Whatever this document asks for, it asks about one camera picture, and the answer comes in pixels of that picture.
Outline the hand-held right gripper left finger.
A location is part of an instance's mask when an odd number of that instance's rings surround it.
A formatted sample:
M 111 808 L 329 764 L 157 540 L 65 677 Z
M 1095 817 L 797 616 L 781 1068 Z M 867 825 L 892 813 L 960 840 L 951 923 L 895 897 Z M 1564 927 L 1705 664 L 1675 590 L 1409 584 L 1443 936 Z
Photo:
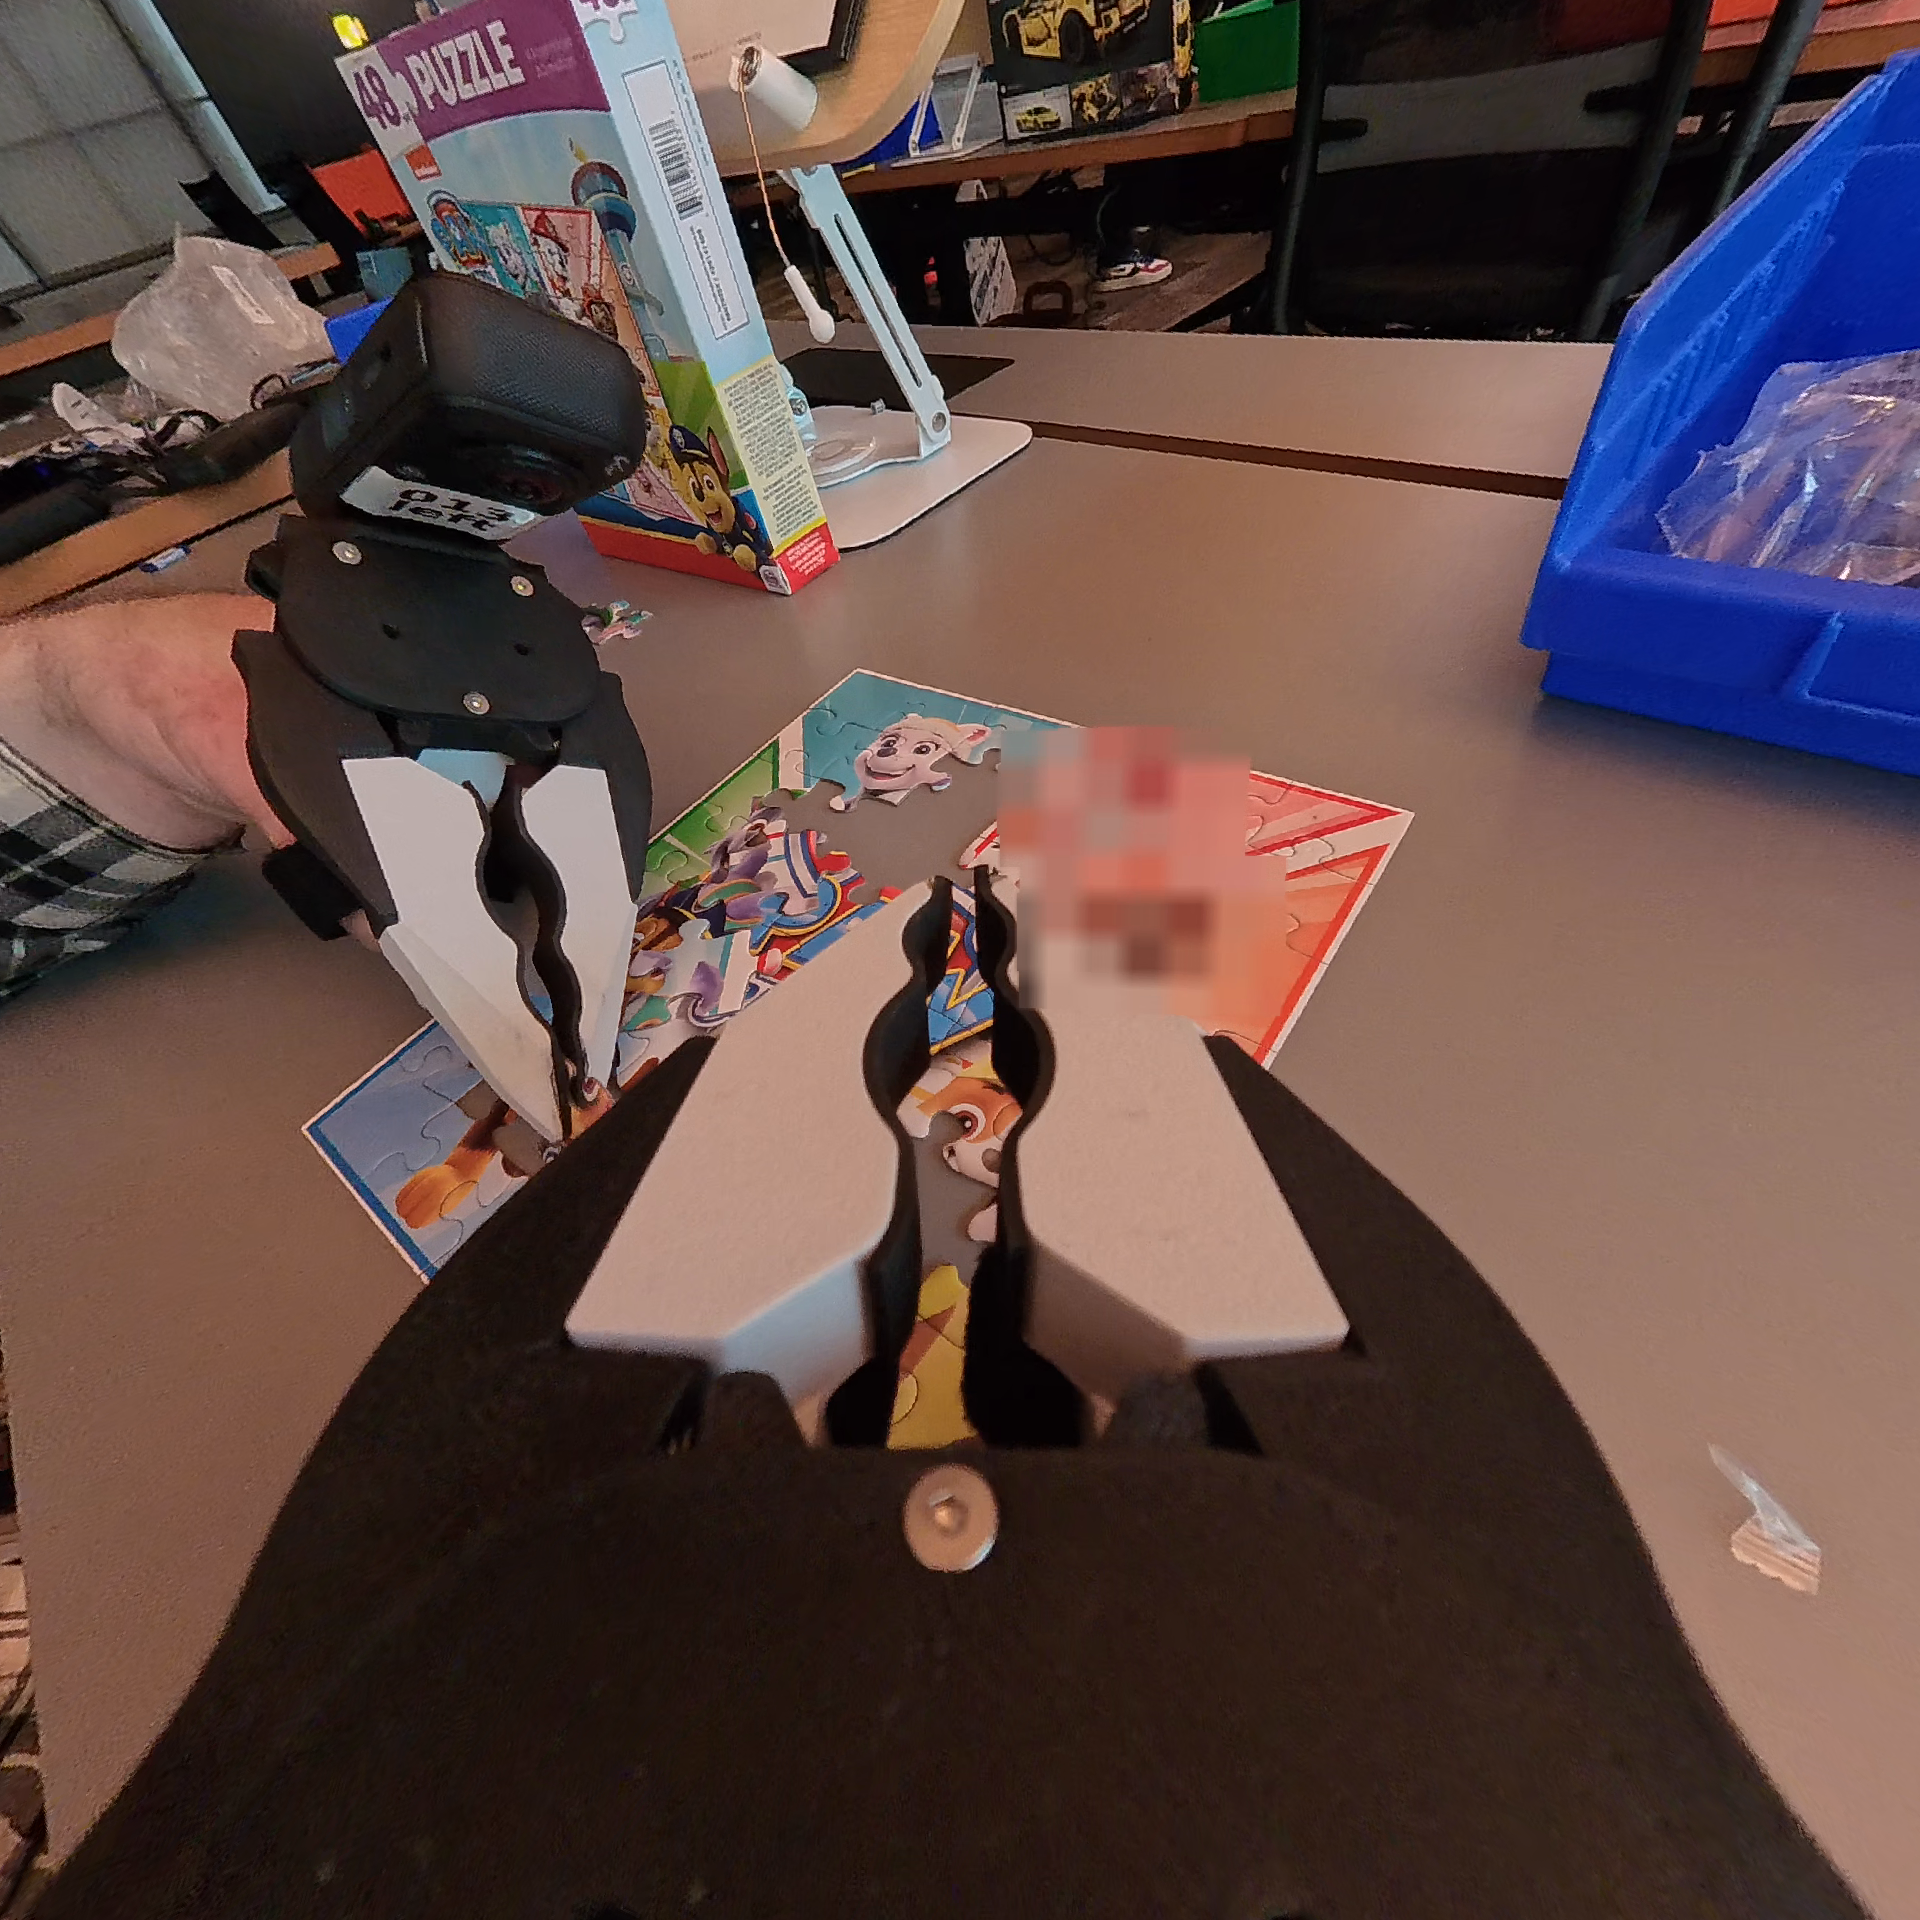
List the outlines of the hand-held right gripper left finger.
M 928 879 L 737 1014 L 599 1255 L 567 1334 L 769 1373 L 882 1445 L 921 1292 L 905 1093 L 928 1064 L 954 886 Z

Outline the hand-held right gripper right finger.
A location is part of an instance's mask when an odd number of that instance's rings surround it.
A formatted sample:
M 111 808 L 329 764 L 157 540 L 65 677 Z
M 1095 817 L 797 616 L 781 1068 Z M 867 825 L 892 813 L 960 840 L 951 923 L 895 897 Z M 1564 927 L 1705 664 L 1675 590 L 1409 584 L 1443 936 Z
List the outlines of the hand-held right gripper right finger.
M 1333 1352 L 1352 1332 L 1266 1164 L 1240 1086 L 1162 976 L 1097 961 L 975 876 L 992 1064 L 1019 1118 L 999 1150 L 996 1239 L 975 1276 L 975 1420 L 1082 1422 L 1148 1375 Z

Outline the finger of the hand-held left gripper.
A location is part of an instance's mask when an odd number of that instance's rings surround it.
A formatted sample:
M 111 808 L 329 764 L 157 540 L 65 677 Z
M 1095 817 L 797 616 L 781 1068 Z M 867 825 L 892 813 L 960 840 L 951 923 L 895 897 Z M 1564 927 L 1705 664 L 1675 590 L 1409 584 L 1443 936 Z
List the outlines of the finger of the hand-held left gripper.
M 565 760 L 514 766 L 500 828 L 535 901 L 532 965 L 549 997 L 557 1094 L 593 1096 L 612 1077 L 636 927 L 609 775 Z
M 572 1135 L 579 1096 L 579 973 L 561 864 L 544 836 L 569 821 L 577 772 L 506 787 L 508 825 L 469 784 L 405 757 L 346 759 L 344 775 L 392 897 L 377 942 L 497 1093 L 541 1135 Z M 484 864 L 511 852 L 535 897 L 535 933 L 498 926 Z

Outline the assembled jigsaw puzzle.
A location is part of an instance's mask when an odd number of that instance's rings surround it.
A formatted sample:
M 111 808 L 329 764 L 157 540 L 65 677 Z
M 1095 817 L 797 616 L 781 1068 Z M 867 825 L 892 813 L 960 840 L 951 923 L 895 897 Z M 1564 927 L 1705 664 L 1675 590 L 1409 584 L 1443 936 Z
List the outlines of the assembled jigsaw puzzle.
M 999 749 L 1045 728 L 1051 719 L 1031 711 L 857 670 L 660 828 L 612 1093 L 708 1037 L 920 873 L 946 871 L 954 909 L 928 1005 L 930 1070 L 904 1116 L 963 1180 L 992 1185 L 1018 1108 L 989 1068 L 992 992 L 977 965 L 970 878 L 999 859 Z M 556 1156 L 435 1024 L 304 1132 L 424 1279 Z

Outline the grey desk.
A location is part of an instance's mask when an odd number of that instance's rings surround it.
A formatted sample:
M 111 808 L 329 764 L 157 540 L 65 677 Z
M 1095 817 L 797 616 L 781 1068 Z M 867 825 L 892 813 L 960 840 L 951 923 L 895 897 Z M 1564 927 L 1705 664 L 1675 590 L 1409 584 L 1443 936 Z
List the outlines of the grey desk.
M 1748 1742 L 1915 1916 L 1915 782 L 1539 697 L 1552 505 L 1041 439 L 794 599 L 521 542 L 663 817 L 856 668 L 1415 812 L 1285 1080 L 1475 1259 Z M 257 864 L 5 1007 L 5 1360 L 50 1856 L 171 1717 L 416 1281 L 301 1137 L 419 1029 Z M 1728 1449 L 1821 1548 L 1741 1565 Z
M 956 411 L 1042 439 L 1557 500 L 1612 350 L 1601 343 L 1273 339 L 920 326 Z

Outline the person's left hand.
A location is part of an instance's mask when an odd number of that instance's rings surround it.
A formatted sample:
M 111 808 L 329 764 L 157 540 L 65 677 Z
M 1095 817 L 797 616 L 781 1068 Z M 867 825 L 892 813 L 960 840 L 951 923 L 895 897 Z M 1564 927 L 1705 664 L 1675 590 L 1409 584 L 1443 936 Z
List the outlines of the person's left hand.
M 215 847 L 257 828 L 295 836 L 249 764 L 234 633 L 271 619 L 244 592 L 66 608 L 2 629 L 2 737 L 79 800 L 154 844 Z

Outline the brown table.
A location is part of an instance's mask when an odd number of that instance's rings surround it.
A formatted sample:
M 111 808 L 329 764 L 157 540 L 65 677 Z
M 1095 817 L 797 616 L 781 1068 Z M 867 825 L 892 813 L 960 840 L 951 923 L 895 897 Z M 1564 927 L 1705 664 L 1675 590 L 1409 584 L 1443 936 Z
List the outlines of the brown table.
M 131 447 L 53 449 L 18 464 L 50 484 L 5 477 L 2 615 L 53 604 L 288 502 L 285 447 L 304 407 L 338 374 L 337 359 L 264 376 L 248 414 L 186 439 L 168 424 Z

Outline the white plastic bag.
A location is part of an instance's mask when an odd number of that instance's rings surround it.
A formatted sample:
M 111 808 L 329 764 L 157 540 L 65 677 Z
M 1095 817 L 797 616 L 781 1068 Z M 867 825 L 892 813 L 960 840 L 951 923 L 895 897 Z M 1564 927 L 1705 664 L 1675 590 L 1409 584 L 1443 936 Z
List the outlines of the white plastic bag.
M 168 405 L 231 421 L 260 380 L 328 363 L 335 347 L 280 263 L 180 230 L 169 269 L 116 316 L 113 356 Z

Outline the cartoon puzzle box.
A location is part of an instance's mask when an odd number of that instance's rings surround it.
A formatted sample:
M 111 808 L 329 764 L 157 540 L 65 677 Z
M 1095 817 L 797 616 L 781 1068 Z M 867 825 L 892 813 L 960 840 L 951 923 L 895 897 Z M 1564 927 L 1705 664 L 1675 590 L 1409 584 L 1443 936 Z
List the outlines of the cartoon puzzle box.
M 337 62 L 439 267 L 591 324 L 647 424 L 617 559 L 789 593 L 837 563 L 665 4 L 464 4 Z

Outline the white adjustable stand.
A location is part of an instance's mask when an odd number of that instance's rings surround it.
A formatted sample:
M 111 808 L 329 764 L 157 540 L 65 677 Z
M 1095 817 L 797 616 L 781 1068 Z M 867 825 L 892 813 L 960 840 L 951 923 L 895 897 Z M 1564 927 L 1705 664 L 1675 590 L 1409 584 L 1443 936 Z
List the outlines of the white adjustable stand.
M 817 416 L 797 380 L 777 365 L 832 540 L 848 552 L 921 518 L 1015 456 L 1033 432 L 999 419 L 956 421 L 837 172 L 823 163 L 781 172 L 781 181 L 828 241 L 904 396 L 904 409 L 828 405 Z

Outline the blue storage bin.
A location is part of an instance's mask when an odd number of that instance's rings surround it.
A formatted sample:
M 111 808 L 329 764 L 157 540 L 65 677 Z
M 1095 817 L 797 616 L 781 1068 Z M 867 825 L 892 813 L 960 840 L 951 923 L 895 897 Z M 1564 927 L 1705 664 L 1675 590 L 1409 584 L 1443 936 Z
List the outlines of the blue storage bin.
M 1913 775 L 1913 588 L 1675 557 L 1658 510 L 1764 376 L 1919 344 L 1919 54 L 1888 60 L 1624 319 L 1528 606 L 1551 695 Z

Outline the yellow car toy box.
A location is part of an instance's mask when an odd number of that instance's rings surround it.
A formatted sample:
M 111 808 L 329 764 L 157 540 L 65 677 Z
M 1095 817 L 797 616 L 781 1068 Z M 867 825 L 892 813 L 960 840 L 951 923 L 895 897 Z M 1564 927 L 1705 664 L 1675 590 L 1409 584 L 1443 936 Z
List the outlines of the yellow car toy box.
M 989 3 L 1005 140 L 1132 127 L 1194 100 L 1188 3 Z

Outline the clear plastic bag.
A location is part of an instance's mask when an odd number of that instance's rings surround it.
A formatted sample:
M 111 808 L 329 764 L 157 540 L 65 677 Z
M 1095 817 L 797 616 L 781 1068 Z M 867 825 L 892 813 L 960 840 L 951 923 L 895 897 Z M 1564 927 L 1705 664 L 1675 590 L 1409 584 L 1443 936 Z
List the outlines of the clear plastic bag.
M 1689 559 L 1915 584 L 1919 350 L 1778 368 L 1660 526 Z

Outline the green bin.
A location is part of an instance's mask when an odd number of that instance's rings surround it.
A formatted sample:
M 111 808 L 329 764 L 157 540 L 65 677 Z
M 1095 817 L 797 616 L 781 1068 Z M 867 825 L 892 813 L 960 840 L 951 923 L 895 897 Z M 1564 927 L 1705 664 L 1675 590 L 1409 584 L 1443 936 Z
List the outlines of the green bin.
M 1202 104 L 1295 89 L 1301 70 L 1301 4 L 1196 4 L 1191 65 Z

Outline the black office chair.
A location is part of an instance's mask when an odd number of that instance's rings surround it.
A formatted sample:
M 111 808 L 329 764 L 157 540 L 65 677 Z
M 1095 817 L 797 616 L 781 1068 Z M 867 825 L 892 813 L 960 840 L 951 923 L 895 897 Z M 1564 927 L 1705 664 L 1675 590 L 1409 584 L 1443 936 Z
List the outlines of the black office chair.
M 1682 137 L 1708 3 L 1301 4 L 1260 331 L 1594 343 L 1740 191 L 1820 3 Z

